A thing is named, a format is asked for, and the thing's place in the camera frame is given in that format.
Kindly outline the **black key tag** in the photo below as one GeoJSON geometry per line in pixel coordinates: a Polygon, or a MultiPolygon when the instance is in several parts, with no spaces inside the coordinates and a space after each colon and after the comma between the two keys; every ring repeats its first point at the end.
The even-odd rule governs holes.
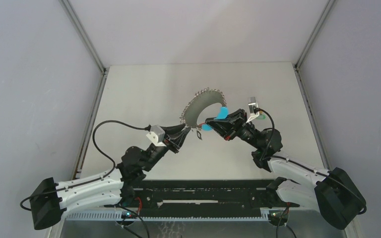
{"type": "Polygon", "coordinates": [[[199,130],[196,131],[196,135],[197,135],[197,138],[198,138],[199,140],[202,140],[202,136],[201,136],[201,133],[200,133],[199,130]]]}

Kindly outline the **metal key organizer with rings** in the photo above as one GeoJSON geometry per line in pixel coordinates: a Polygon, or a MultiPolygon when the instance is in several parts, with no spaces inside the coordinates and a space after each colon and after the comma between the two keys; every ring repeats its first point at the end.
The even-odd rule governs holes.
{"type": "Polygon", "coordinates": [[[185,106],[179,117],[180,123],[192,129],[202,130],[202,126],[197,123],[200,114],[209,106],[221,104],[227,106],[225,96],[219,89],[205,88],[197,91],[190,102],[185,106]]]}

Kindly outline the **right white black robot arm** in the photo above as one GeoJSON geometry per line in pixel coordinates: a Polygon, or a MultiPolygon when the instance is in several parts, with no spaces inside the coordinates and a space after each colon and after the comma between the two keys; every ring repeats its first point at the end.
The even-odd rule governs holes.
{"type": "Polygon", "coordinates": [[[282,137],[274,123],[258,130],[239,109],[223,119],[208,118],[205,125],[226,141],[239,138],[253,146],[255,165],[278,175],[266,194],[272,206],[286,202],[315,210],[339,230],[366,213],[367,202],[346,171],[317,168],[284,155],[282,137]]]}

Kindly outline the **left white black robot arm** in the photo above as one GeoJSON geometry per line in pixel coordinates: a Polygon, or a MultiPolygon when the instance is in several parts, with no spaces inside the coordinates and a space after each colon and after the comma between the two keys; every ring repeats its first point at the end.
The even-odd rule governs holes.
{"type": "Polygon", "coordinates": [[[42,180],[28,198],[34,229],[49,228],[69,214],[92,207],[131,206],[135,201],[133,187],[167,152],[178,153],[191,128],[184,124],[155,125],[145,130],[149,147],[129,147],[121,162],[107,171],[69,181],[56,182],[53,177],[42,180]]]}

